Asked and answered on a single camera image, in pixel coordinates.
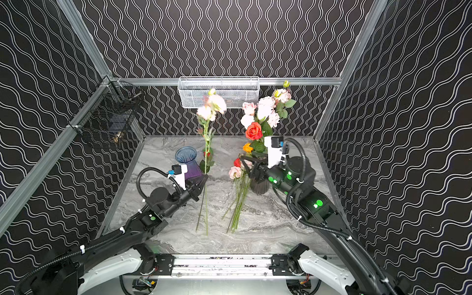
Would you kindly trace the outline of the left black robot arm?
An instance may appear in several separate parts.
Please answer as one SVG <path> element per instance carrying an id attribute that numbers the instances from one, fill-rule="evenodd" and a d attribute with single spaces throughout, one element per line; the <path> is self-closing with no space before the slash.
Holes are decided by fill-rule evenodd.
<path id="1" fill-rule="evenodd" d="M 199 200 L 207 179 L 207 175 L 202 175 L 184 180 L 184 186 L 181 187 L 175 178 L 170 177 L 176 188 L 175 193 L 169 193 L 166 188 L 157 188 L 149 196 L 144 194 L 140 179 L 137 179 L 136 187 L 146 202 L 141 212 L 130 217 L 122 229 L 42 263 L 20 279 L 14 293 L 23 295 L 29 282 L 30 290 L 36 293 L 54 291 L 58 294 L 59 291 L 71 288 L 69 293 L 76 295 L 79 288 L 86 284 L 83 275 L 87 270 L 157 235 L 166 226 L 164 218 L 172 216 L 189 200 Z"/>

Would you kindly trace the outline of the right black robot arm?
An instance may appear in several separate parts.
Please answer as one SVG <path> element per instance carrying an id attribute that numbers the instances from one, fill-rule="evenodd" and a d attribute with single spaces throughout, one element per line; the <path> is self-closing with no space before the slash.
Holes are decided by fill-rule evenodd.
<path id="1" fill-rule="evenodd" d="M 339 267 L 303 245 L 293 248 L 289 270 L 313 275 L 340 295 L 405 295 L 409 284 L 387 273 L 355 239 L 332 201 L 314 187 L 316 171 L 308 160 L 292 157 L 269 167 L 267 160 L 242 159 L 250 178 L 267 180 L 299 223 L 316 230 L 342 261 Z"/>

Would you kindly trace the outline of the orange red rose stem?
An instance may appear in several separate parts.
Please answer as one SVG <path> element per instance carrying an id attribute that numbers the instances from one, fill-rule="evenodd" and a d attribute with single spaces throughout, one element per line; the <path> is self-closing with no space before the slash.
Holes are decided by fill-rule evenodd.
<path id="1" fill-rule="evenodd" d="M 273 134 L 273 129 L 267 122 L 252 122 L 245 132 L 246 138 L 250 141 L 248 146 L 251 147 L 251 153 L 266 153 L 264 139 Z"/>

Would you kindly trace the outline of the pale pink flower spray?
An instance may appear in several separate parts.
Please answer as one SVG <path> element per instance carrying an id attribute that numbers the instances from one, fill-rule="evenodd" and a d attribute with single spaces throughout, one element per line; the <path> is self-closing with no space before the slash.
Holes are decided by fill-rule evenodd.
<path id="1" fill-rule="evenodd" d="M 204 98 L 204 105 L 197 108 L 197 119 L 201 126 L 200 134 L 205 141 L 204 159 L 200 163 L 200 168 L 204 175 L 207 175 L 210 168 L 214 166 L 212 158 L 211 144 L 215 135 L 215 129 L 211 124 L 216 120 L 217 115 L 223 115 L 227 111 L 225 99 L 217 94 L 215 88 L 208 91 L 208 95 Z"/>

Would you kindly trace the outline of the pink flower spray stem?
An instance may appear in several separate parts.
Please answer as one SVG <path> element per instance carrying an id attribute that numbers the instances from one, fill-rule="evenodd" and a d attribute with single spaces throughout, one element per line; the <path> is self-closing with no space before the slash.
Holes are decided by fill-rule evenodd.
<path id="1" fill-rule="evenodd" d="M 248 129 L 250 124 L 258 122 L 275 129 L 282 119 L 288 117 L 287 109 L 296 104 L 290 85 L 289 81 L 285 81 L 282 88 L 275 89 L 271 96 L 263 97 L 257 103 L 244 102 L 241 124 Z"/>

